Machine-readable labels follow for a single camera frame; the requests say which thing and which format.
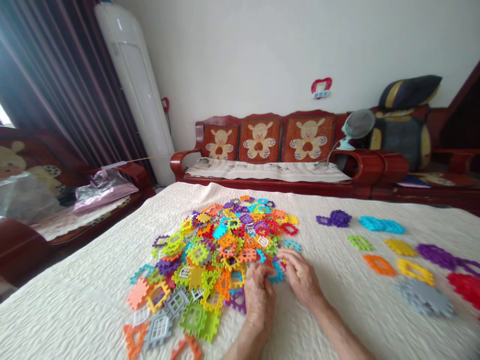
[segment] fan stand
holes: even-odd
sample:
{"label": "fan stand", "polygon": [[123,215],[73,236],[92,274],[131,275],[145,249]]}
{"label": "fan stand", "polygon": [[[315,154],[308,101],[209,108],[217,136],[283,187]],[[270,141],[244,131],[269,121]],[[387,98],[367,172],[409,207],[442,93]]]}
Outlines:
{"label": "fan stand", "polygon": [[355,148],[349,144],[350,139],[351,139],[350,136],[346,136],[345,138],[340,140],[340,146],[337,147],[335,150],[348,150],[348,151],[355,150]]}

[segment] white wall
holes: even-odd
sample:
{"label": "white wall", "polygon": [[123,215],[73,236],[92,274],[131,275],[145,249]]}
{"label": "white wall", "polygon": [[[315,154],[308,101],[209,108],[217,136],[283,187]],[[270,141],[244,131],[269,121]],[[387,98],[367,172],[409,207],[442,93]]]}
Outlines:
{"label": "white wall", "polygon": [[[143,29],[176,151],[195,121],[378,104],[387,84],[443,77],[447,107],[480,60],[479,0],[114,0]],[[315,79],[331,95],[313,100]]]}

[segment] hand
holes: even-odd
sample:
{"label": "hand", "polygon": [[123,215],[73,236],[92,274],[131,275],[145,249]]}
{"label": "hand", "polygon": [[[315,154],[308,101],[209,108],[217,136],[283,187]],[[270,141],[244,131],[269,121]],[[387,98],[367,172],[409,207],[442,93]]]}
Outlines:
{"label": "hand", "polygon": [[320,289],[314,268],[293,249],[278,249],[277,257],[286,260],[286,277],[298,301],[310,311],[319,305],[328,304]]}
{"label": "hand", "polygon": [[265,341],[272,331],[277,295],[267,274],[274,274],[271,267],[255,262],[246,272],[245,291],[246,321],[253,331],[265,335]]}

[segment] electric fan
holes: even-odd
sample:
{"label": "electric fan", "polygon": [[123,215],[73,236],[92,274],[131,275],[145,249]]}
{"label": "electric fan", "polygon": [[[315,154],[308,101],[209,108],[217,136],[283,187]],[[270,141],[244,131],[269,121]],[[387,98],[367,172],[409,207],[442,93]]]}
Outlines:
{"label": "electric fan", "polygon": [[340,140],[340,146],[337,150],[355,150],[349,144],[350,139],[360,139],[367,135],[375,125],[375,115],[368,109],[354,111],[347,117],[341,130],[345,133],[345,138]]}

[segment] quilted bedspread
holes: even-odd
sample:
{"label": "quilted bedspread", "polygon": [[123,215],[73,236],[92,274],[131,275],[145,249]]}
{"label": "quilted bedspread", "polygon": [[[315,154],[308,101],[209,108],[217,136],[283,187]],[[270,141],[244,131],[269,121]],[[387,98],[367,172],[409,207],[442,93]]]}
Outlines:
{"label": "quilted bedspread", "polygon": [[[384,240],[396,238],[415,246],[438,245],[454,255],[480,261],[480,219],[458,209],[416,204],[304,196],[278,192],[235,190],[175,183],[86,247],[47,269],[0,305],[2,359],[125,359],[122,333],[132,321],[126,297],[129,278],[138,268],[153,264],[151,245],[158,235],[173,234],[192,210],[213,202],[223,204],[241,195],[267,198],[296,215],[299,232],[293,238],[303,247],[320,279],[326,297],[348,326],[378,359],[472,359],[480,350],[478,313],[453,292],[441,269],[422,258],[412,261],[434,274],[436,286],[452,301],[457,317],[423,316],[414,311],[394,287],[399,277],[377,275],[362,252],[348,241],[360,235],[374,246],[374,255],[394,267],[397,255]],[[332,210],[353,216],[350,227],[317,224],[315,215]],[[398,221],[407,232],[370,232],[360,216]],[[275,284],[276,319],[263,351],[264,359],[336,359],[336,353],[314,319],[297,302],[286,282]],[[204,359],[219,359],[239,332],[245,317],[222,310],[212,344],[201,341]],[[183,337],[175,325],[170,340],[143,359],[169,359]]]}

